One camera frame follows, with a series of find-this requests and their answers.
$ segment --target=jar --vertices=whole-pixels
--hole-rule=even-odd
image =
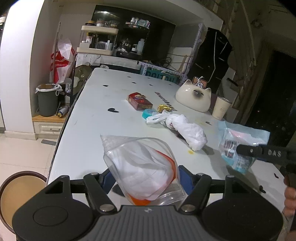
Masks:
[[[110,21],[106,21],[104,27],[110,28]]]
[[[102,19],[102,18],[98,19],[97,22],[96,22],[96,25],[98,27],[104,27],[104,25],[105,25],[104,19]]]
[[[109,21],[109,27],[110,28],[117,28],[119,22],[117,21]]]

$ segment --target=white cloth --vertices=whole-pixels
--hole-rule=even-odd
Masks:
[[[127,142],[106,155],[116,166],[119,186],[139,200],[155,200],[173,179],[169,160],[138,141]]]
[[[161,123],[171,130],[178,131],[193,151],[202,149],[207,143],[203,129],[195,123],[189,123],[184,115],[171,114],[163,110],[160,114],[147,117],[146,120],[147,124]]]

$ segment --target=finger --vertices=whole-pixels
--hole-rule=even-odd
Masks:
[[[285,190],[285,198],[296,199],[296,190],[291,187],[287,187]]]
[[[286,216],[286,217],[291,217],[295,214],[295,209],[289,209],[289,208],[284,208],[283,210],[283,214]]]
[[[296,231],[288,233],[285,238],[285,241],[295,241],[295,240],[296,240]]]
[[[285,207],[289,209],[296,209],[296,200],[286,199]]]

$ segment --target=metal rack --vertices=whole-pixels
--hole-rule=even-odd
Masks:
[[[144,63],[144,62],[139,62],[138,64],[144,67],[142,75],[146,75],[147,68],[150,67],[150,68],[162,70],[162,71],[164,71],[166,73],[175,74],[175,75],[180,76],[180,84],[179,85],[182,85],[187,80],[187,74],[188,74],[188,72],[190,70],[190,66],[191,66],[194,54],[195,54],[195,52],[197,50],[197,46],[202,41],[200,39],[200,36],[201,36],[202,30],[203,30],[203,24],[200,23],[198,25],[198,27],[199,27],[199,29],[198,29],[198,32],[197,32],[197,35],[196,35],[196,38],[195,38],[195,41],[194,41],[194,44],[193,44],[193,48],[192,48],[192,51],[191,51],[191,55],[190,55],[191,57],[188,60],[188,63],[187,63],[187,66],[186,66],[186,69],[185,69],[184,73],[179,73],[177,71],[173,71],[171,69],[167,69],[167,68],[164,68],[164,67],[160,67],[160,66],[156,66],[156,65],[152,65],[152,64],[148,64],[148,63]]]

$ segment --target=red and white bag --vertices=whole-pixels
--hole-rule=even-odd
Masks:
[[[54,54],[52,54],[52,62],[50,65],[50,76],[54,77],[54,83],[60,84],[65,81],[71,74],[74,63],[75,51],[69,39],[60,39],[58,41],[58,51],[55,53],[55,68],[54,68]]]

